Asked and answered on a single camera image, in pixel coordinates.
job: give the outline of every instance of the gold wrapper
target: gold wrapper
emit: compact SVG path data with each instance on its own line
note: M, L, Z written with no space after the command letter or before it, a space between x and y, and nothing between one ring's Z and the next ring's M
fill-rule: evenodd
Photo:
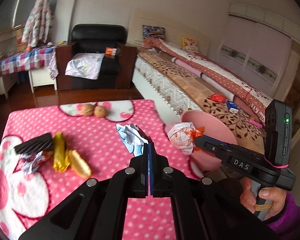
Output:
M71 168L80 177L88 179L91 177L91 169L89 165L81 158L76 150L69 151L69 159L71 163Z
M58 172L65 172L70 165L68 157L68 149L66 149L66 142L61 132L55 134L54 138L54 156L53 168Z

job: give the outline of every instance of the wooden armrest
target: wooden armrest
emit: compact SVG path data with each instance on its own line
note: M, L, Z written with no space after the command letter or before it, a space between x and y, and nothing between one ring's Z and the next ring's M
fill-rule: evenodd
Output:
M71 77L66 76L66 67L73 58L74 51L78 42L66 42L56 47L57 66L59 74L57 76L57 85L59 90L72 89Z
M116 88L129 88L137 57L137 47L119 44L117 49L116 56L119 59L120 70L116 80Z

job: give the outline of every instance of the pink trash bin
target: pink trash bin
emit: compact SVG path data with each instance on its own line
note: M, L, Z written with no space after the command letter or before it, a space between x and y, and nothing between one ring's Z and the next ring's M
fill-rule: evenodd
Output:
M219 119L206 112L198 110L185 111L181 115L181 122L193 122L196 128L204 126L204 135L223 142L237 144L237 140L230 129ZM217 171L221 167L221 160L210 152L203 150L194 151L190 158L205 176Z

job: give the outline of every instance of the gray handle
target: gray handle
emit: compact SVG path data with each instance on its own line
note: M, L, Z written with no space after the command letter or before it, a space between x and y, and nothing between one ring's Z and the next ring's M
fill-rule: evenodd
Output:
M257 199L257 204L270 204L273 201L272 200L265 200L262 199L258 196L259 191L264 188L264 186L262 186L260 183L255 182L254 180L252 181L252 188L251 191L253 192L253 194L255 195L256 199ZM256 211L254 213L254 215L256 217L258 217L261 221L263 221L266 217L266 215L268 214L268 210L263 210L263 211Z

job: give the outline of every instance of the silver screw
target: silver screw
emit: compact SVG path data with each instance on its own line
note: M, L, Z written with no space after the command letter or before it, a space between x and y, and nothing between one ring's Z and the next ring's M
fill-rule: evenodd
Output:
M127 174L133 174L133 173L135 173L135 169L134 168L132 168L132 167L129 167L129 168L126 168L125 169L125 173L127 173Z
M205 177L201 181L204 185L210 185L212 183L212 179L210 179L209 177Z
M88 187L93 187L97 184L97 180L96 179L88 179L87 180L87 185Z
M165 167L165 168L163 168L163 172L165 174L173 173L173 168L171 168L171 167Z

